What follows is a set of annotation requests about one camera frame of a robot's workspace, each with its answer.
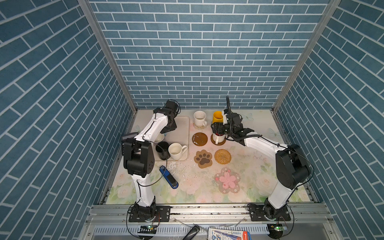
coaster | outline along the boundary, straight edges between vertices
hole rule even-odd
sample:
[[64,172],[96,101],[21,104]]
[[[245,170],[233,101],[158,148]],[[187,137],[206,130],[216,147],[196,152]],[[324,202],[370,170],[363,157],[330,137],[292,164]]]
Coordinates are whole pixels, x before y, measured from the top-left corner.
[[228,164],[231,158],[231,154],[225,149],[219,149],[215,152],[215,160],[220,164]]
[[238,193],[240,191],[238,184],[241,179],[240,176],[227,167],[221,169],[220,173],[216,173],[214,179],[218,184],[219,191],[223,194],[229,192]]
[[195,129],[197,129],[197,130],[203,130],[204,128],[206,128],[207,126],[202,126],[202,127],[198,127],[198,126],[196,126],[195,125],[195,123],[193,123],[193,127],[195,128]]
[[207,144],[208,137],[204,133],[198,132],[192,136],[192,142],[194,145],[202,147]]
[[216,144],[216,142],[214,141],[214,135],[213,135],[213,134],[211,135],[211,142],[212,142],[214,145],[216,145],[216,146],[221,146],[221,145],[223,145],[226,141],[227,141],[227,140],[224,138],[224,141],[219,142],[218,144]]
[[212,154],[206,150],[196,152],[194,157],[195,162],[199,165],[199,168],[206,168],[212,166]]

pink flower coaster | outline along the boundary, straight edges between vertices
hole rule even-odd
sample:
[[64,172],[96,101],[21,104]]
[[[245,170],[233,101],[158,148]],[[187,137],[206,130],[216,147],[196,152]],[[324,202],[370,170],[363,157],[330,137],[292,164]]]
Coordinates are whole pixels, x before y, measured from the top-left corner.
[[215,182],[218,184],[218,189],[221,193],[227,194],[229,192],[238,193],[240,186],[240,176],[232,172],[231,169],[224,167],[220,173],[215,174]]

cup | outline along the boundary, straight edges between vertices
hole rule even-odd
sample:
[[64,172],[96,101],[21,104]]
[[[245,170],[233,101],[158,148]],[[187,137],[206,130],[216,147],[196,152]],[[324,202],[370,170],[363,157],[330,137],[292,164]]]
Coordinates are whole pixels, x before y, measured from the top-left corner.
[[223,135],[219,135],[219,134],[214,133],[214,134],[212,135],[212,138],[214,139],[215,144],[217,145],[217,144],[219,144],[220,142],[224,141],[224,139],[225,139],[225,134],[223,134]]
[[164,133],[159,133],[159,135],[155,139],[155,143],[161,142],[164,140]]
[[179,160],[181,158],[181,155],[183,155],[183,153],[188,149],[188,147],[186,145],[184,146],[181,146],[180,143],[172,143],[169,148],[168,148],[168,151],[169,151],[169,154],[170,156],[175,159],[175,160]]
[[221,111],[214,112],[214,118],[212,120],[212,123],[215,122],[223,122],[223,115],[221,114]]
[[207,121],[205,120],[205,117],[207,115],[203,111],[196,111],[193,114],[193,117],[195,118],[194,123],[196,127],[205,127],[207,125]]
[[159,155],[159,158],[161,160],[167,160],[170,158],[170,154],[169,154],[169,143],[167,142],[159,142],[157,145],[156,145],[156,152],[157,154]]

mug handle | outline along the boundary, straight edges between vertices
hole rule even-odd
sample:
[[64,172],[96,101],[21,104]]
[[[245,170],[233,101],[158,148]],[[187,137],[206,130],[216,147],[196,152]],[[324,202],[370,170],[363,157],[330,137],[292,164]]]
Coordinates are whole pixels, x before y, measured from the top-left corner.
[[188,149],[188,147],[186,145],[182,146],[181,147],[181,154],[183,154],[187,149]]

metal corner post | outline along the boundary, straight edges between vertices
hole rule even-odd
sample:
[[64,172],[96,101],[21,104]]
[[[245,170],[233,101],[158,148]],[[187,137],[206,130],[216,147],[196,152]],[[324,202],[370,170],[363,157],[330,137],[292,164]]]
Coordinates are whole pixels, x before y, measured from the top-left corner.
[[128,101],[128,104],[130,105],[133,113],[135,114],[137,112],[137,108],[135,106],[135,103],[134,103],[131,95],[129,94],[127,85],[124,82],[124,78],[121,75],[119,67],[115,61],[115,58],[113,57],[111,49],[108,46],[107,40],[104,37],[104,34],[103,34],[103,32],[100,28],[100,25],[96,19],[95,13],[92,10],[92,7],[91,7],[91,4],[89,3],[89,0],[78,0],[78,2],[80,4],[82,11],[84,12],[86,19],[88,20],[89,25],[91,26],[93,33],[95,34],[95,37],[96,37],[102,51],[104,52],[104,55],[105,55],[109,65],[110,65],[116,79],[117,79],[117,82],[119,83],[120,88],[121,88],[122,92],[124,93],[124,96],[126,97],[126,99]]
[[321,34],[323,33],[325,27],[327,26],[329,20],[331,19],[333,13],[335,12],[337,6],[339,6],[341,0],[330,0],[327,7],[324,9],[323,15],[319,23],[316,25],[313,33],[308,40],[307,45],[305,46],[303,52],[301,53],[299,59],[297,60],[296,65],[293,67],[290,76],[287,79],[283,89],[281,90],[280,95],[277,97],[276,102],[273,104],[272,110],[277,112],[280,105],[282,104],[285,96],[288,94],[289,89],[292,87],[297,76],[299,75],[301,69],[303,68],[305,62],[307,61],[309,55],[312,52],[312,49],[315,47],[317,41],[319,40]]

